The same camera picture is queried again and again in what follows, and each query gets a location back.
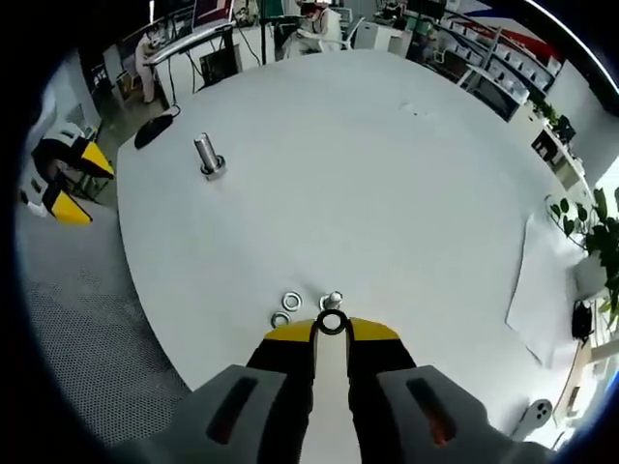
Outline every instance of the metal washer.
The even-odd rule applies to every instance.
[[[295,300],[297,303],[294,306],[291,306],[288,304],[288,299]],[[303,305],[303,299],[297,292],[286,292],[283,294],[283,297],[281,297],[281,305],[286,311],[295,312]]]
[[[278,324],[278,319],[283,319],[285,322]],[[276,329],[279,326],[287,326],[290,324],[290,316],[283,311],[275,311],[271,316],[271,327]]]

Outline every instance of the white round table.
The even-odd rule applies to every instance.
[[[202,131],[227,161],[215,182],[193,146]],[[118,160],[133,282],[190,389],[248,361],[285,291],[304,298],[299,320],[339,290],[343,310],[396,330],[417,364],[476,395],[500,429],[535,395],[558,396],[569,370],[542,369],[505,325],[524,224],[549,193],[565,191],[483,103],[370,50],[228,78],[147,147],[127,142]],[[319,363],[333,375],[316,379],[314,411],[346,385],[327,346]],[[352,425],[340,423],[349,415],[324,414],[304,462],[354,445]],[[339,459],[355,462],[352,452]]]

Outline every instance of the black computer mouse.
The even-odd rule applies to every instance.
[[[148,121],[144,126],[139,128],[135,135],[133,144],[138,150],[151,143],[160,133],[165,131],[174,120],[171,114],[163,114]]]

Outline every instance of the white paper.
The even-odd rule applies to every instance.
[[[584,257],[548,217],[526,222],[522,264],[507,325],[541,365],[571,349],[575,280],[572,268]]]

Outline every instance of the person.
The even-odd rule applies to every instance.
[[[339,14],[331,10],[328,4],[315,3],[314,0],[304,0],[297,4],[301,8],[301,15],[306,18],[283,45],[284,56],[290,58],[317,51],[340,50]],[[322,47],[319,43],[321,40],[325,41]]]
[[[153,48],[154,35],[155,27],[149,26],[135,48],[135,70],[142,80],[142,92],[144,93],[144,102],[146,104],[153,102],[155,99],[155,77],[153,76],[153,70],[145,65],[146,59],[157,51]]]

